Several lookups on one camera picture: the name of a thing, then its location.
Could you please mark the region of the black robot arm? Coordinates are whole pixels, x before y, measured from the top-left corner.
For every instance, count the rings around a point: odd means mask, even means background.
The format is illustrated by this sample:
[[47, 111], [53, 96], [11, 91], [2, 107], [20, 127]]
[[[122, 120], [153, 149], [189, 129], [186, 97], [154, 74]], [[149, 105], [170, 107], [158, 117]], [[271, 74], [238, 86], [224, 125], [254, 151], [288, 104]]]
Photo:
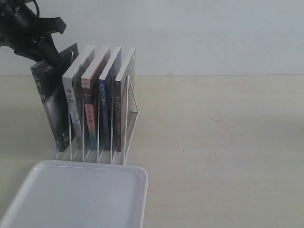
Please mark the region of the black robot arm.
[[62, 57], [56, 49], [52, 34], [64, 33], [67, 25], [61, 17], [42, 18], [38, 3], [34, 13], [29, 0], [2, 0], [0, 2], [0, 45], [9, 47], [18, 55], [33, 61], [47, 61], [60, 67]]

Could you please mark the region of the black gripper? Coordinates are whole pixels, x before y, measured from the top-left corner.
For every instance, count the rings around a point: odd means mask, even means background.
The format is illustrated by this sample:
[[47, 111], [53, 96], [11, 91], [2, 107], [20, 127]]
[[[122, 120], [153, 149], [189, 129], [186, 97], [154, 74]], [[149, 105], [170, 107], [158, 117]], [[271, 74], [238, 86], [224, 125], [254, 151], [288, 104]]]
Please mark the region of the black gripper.
[[0, 10], [0, 45], [11, 48], [16, 55], [34, 61], [45, 60], [60, 67], [53, 33], [64, 33], [65, 22], [60, 17], [41, 18], [30, 9]]

